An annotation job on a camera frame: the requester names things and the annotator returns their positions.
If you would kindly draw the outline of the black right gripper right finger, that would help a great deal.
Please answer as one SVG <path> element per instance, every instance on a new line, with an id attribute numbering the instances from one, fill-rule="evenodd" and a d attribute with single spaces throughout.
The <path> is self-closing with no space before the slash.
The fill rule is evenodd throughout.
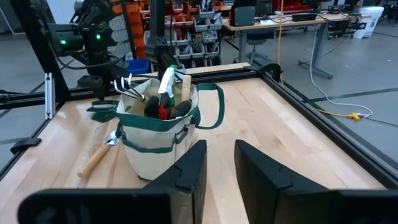
<path id="1" fill-rule="evenodd" d="M 328 189 L 243 140 L 234 163 L 249 224 L 398 224 L 398 190 Z"/>

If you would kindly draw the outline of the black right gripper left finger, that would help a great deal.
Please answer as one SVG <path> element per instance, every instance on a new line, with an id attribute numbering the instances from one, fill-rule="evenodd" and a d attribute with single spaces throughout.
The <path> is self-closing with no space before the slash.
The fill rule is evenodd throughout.
<path id="1" fill-rule="evenodd" d="M 19 224 L 201 224 L 207 145 L 197 141 L 141 189 L 45 189 L 19 205 Z"/>

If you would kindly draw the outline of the beige green gardening bag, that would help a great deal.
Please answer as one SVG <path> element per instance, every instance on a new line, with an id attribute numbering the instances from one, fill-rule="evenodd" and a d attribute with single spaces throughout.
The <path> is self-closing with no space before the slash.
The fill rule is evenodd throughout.
<path id="1" fill-rule="evenodd" d="M 201 91 L 216 91 L 218 117 L 211 126 L 201 126 L 199 106 Z M 144 116 L 145 103 L 121 95 L 116 116 L 118 131 L 130 165 L 136 174 L 146 180 L 154 180 L 180 159 L 194 143 L 198 129 L 215 129 L 223 122 L 224 91 L 215 83 L 200 83 L 190 86 L 191 108 L 185 116 L 161 120 Z"/>

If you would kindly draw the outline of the green spray bottle white nozzle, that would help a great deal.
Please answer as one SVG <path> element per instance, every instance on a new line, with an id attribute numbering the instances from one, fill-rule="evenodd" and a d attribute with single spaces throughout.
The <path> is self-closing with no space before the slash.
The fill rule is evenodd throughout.
<path id="1" fill-rule="evenodd" d="M 175 69 L 176 66 L 171 65 L 165 70 L 158 90 L 158 93 L 160 94 L 163 93 L 168 94 L 171 106 L 175 105 L 175 98 L 174 98 Z"/>

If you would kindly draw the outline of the narrow trowel wooden handle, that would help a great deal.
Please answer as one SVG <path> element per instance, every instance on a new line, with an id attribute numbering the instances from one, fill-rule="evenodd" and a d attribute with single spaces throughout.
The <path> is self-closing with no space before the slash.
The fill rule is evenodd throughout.
<path id="1" fill-rule="evenodd" d="M 109 151 L 109 149 L 113 146 L 117 146 L 118 143 L 118 132 L 115 129 L 105 137 L 104 144 L 95 151 L 83 168 L 77 173 L 77 175 L 80 178 L 88 177 L 94 171 L 104 155 Z"/>

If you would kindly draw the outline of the red black gardening glove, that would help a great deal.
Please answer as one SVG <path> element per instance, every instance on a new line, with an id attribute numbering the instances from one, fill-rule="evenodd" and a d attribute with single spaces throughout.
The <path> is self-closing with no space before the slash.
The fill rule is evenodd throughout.
<path id="1" fill-rule="evenodd" d="M 160 97 L 151 96 L 144 108 L 144 115 L 150 118 L 170 120 L 188 114 L 192 106 L 191 101 L 186 100 L 177 106 L 172 106 L 171 98 L 167 93 L 162 93 Z"/>

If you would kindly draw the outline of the blue storage bin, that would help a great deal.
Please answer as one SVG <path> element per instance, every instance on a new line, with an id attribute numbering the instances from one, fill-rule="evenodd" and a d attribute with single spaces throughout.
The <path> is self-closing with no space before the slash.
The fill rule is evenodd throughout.
<path id="1" fill-rule="evenodd" d="M 152 70 L 150 61 L 146 58 L 126 59 L 126 63 L 128 64 L 126 76 L 150 73 Z"/>

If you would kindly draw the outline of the parts bin shelf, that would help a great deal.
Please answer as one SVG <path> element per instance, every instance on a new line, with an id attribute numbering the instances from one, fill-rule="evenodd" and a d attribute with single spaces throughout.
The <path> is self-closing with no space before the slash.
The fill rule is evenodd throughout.
<path id="1" fill-rule="evenodd" d="M 164 3 L 164 37 L 172 55 L 185 68 L 221 65 L 223 17 L 217 0 L 109 0 L 116 17 L 109 23 L 117 42 L 111 51 L 128 59 L 146 59 L 150 5 Z"/>

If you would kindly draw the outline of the office chair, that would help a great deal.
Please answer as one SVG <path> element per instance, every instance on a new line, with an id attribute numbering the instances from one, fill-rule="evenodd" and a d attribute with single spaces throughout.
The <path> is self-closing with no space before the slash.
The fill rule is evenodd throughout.
<path id="1" fill-rule="evenodd" d="M 260 58 L 263 60 L 268 60 L 268 56 L 266 54 L 260 53 L 256 51 L 256 47 L 263 45 L 267 39 L 273 39 L 275 37 L 274 29 L 258 29 L 248 31 L 246 33 L 247 44 L 253 46 L 252 51 L 246 54 L 246 57 L 249 59 L 250 63 L 253 63 L 255 59 Z"/>

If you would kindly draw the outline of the grey monitor back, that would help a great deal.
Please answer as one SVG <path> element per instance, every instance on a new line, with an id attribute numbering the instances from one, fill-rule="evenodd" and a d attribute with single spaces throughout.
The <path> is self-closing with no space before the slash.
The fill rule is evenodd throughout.
<path id="1" fill-rule="evenodd" d="M 229 24 L 233 27 L 253 26 L 257 0 L 234 0 Z"/>

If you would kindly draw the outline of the wooden workbench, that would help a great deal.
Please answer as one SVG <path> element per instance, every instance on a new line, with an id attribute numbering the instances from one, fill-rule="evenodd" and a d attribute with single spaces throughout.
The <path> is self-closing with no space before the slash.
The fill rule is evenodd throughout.
<path id="1" fill-rule="evenodd" d="M 246 57 L 246 47 L 244 44 L 247 41 L 247 34 L 249 31 L 253 30 L 263 30 L 263 29 L 279 29 L 281 34 L 281 28 L 283 27 L 308 27 L 308 26 L 319 26 L 316 28 L 315 33 L 315 46 L 313 47 L 313 53 L 311 53 L 310 62 L 304 62 L 299 60 L 298 64 L 302 67 L 309 68 L 311 71 L 319 75 L 324 75 L 328 79 L 332 79 L 333 75 L 329 74 L 318 68 L 318 61 L 321 58 L 323 50 L 323 42 L 328 36 L 328 25 L 331 22 L 351 22 L 353 19 L 359 18 L 370 18 L 370 15 L 363 16 L 350 16 L 347 13 L 339 14 L 317 14 L 314 20 L 310 21 L 293 21 L 293 16 L 298 16 L 299 14 L 289 14 L 283 16 L 270 16 L 268 22 L 251 22 L 248 26 L 232 26 L 229 24 L 229 19 L 223 19 L 223 27 L 230 31 L 235 31 L 239 36 L 239 53 L 238 57 L 234 59 L 237 63 L 247 62 Z"/>

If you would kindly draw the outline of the black aluminium table frame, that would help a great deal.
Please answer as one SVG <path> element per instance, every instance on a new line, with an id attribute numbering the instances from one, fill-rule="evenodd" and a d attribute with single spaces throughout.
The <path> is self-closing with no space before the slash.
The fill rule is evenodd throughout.
<path id="1" fill-rule="evenodd" d="M 41 49 L 48 52 L 50 46 L 44 43 L 44 35 L 33 30 L 33 27 L 39 25 L 39 20 L 36 18 L 36 10 L 32 1 L 13 0 L 11 5 L 18 19 L 22 22 L 23 28 L 28 31 L 27 37 L 33 45 L 37 58 L 40 62 L 44 63 L 44 69 L 55 73 L 55 111 L 60 111 L 67 102 L 94 99 L 95 93 L 88 88 L 79 87 L 71 90 L 68 89 L 65 79 L 58 65 L 55 63 L 55 58 L 53 56 L 45 56 L 43 53 L 39 52 Z M 265 73 L 250 72 L 248 67 L 223 68 L 215 72 L 194 72 L 192 82 L 194 84 L 205 82 L 229 82 L 247 78 L 260 78 L 307 120 L 314 124 L 323 134 L 337 144 L 341 150 L 354 159 L 354 161 L 371 174 L 379 183 L 388 189 L 398 189 L 398 175 L 392 174 L 387 168 L 377 162 L 374 157 L 359 148 L 360 145 L 366 145 L 363 139 L 360 139 L 346 126 L 343 126 L 341 122 L 332 118 L 330 115 L 326 117 L 331 121 L 330 123 L 321 119 L 307 108 L 304 102 L 299 101 L 287 90 L 283 89 L 280 84 L 277 84 L 275 80 L 266 76 Z"/>

